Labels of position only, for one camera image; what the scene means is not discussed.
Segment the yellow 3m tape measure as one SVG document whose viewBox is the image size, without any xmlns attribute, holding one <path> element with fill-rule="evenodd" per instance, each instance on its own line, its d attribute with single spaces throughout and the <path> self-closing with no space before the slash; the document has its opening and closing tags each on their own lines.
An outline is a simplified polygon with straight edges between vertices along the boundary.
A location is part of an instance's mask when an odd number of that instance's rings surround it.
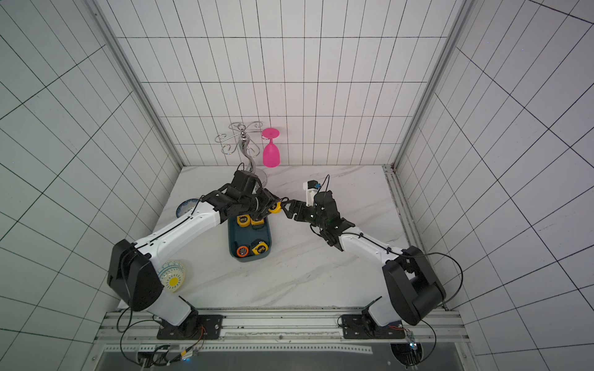
<svg viewBox="0 0 594 371">
<path fill-rule="evenodd" d="M 281 202 L 277 202 L 275 203 L 271 208 L 269 208 L 269 213 L 280 213 L 282 211 L 282 203 Z"/>
</svg>

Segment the yellow tape measure with strap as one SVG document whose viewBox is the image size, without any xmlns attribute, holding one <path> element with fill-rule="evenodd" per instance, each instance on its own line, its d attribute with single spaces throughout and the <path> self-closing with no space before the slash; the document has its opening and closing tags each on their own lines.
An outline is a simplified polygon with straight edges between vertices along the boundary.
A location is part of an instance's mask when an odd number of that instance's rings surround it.
<svg viewBox="0 0 594 371">
<path fill-rule="evenodd" d="M 264 225 L 264 224 L 265 224 L 265 218 L 264 217 L 263 218 L 260 218 L 260 219 L 251 218 L 251 225 L 252 226 L 261 226 L 261 225 Z"/>
</svg>

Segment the small yellow 2m tape measure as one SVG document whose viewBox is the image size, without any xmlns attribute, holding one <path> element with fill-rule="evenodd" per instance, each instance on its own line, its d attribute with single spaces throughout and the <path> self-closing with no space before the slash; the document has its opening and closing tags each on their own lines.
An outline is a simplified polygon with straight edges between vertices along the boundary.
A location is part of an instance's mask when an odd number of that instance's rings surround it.
<svg viewBox="0 0 594 371">
<path fill-rule="evenodd" d="M 252 224 L 252 219 L 250 218 L 249 215 L 241 215 L 241 216 L 237 216 L 236 222 L 239 227 L 245 228 Z"/>
</svg>

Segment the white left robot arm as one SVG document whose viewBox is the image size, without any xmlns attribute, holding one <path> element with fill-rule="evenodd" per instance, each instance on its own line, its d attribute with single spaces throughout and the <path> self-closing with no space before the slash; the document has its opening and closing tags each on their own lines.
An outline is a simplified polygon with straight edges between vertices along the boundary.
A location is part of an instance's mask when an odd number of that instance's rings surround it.
<svg viewBox="0 0 594 371">
<path fill-rule="evenodd" d="M 202 196 L 187 213 L 135 242 L 117 242 L 111 252 L 107 284 L 133 312 L 148 312 L 182 326 L 192 307 L 169 292 L 158 270 L 198 236 L 237 216 L 261 220 L 279 209 L 280 199 L 267 189 L 242 193 L 226 188 Z"/>
</svg>

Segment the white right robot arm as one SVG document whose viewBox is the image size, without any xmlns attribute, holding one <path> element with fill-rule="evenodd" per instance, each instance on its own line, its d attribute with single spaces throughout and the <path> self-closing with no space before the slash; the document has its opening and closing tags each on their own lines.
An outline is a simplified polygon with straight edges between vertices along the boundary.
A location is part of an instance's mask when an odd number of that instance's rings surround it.
<svg viewBox="0 0 594 371">
<path fill-rule="evenodd" d="M 381 270 L 387 295 L 372 301 L 368 315 L 379 326 L 393 322 L 419 324 L 446 299 L 446 290 L 427 256 L 417 247 L 390 247 L 363 232 L 340 215 L 336 203 L 283 200 L 280 207 L 286 216 L 317 228 L 330 246 L 355 255 Z"/>
</svg>

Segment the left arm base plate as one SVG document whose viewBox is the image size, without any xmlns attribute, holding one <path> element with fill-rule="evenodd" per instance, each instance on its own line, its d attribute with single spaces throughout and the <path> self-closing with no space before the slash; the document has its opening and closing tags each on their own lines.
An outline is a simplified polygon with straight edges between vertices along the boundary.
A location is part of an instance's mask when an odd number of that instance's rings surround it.
<svg viewBox="0 0 594 371">
<path fill-rule="evenodd" d="M 159 328 L 158 340 L 216 340 L 222 329 L 222 315 L 197 315 L 191 313 L 179 326 L 174 326 L 165 320 Z"/>
</svg>

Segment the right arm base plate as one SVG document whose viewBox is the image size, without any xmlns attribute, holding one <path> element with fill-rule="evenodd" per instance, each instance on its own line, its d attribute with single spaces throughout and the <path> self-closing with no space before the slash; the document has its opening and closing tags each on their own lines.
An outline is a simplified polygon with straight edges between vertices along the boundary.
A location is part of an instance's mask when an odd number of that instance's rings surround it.
<svg viewBox="0 0 594 371">
<path fill-rule="evenodd" d="M 404 339 L 405 331 L 396 325 L 379 326 L 369 315 L 342 315 L 337 320 L 343 338 L 350 340 Z"/>
</svg>

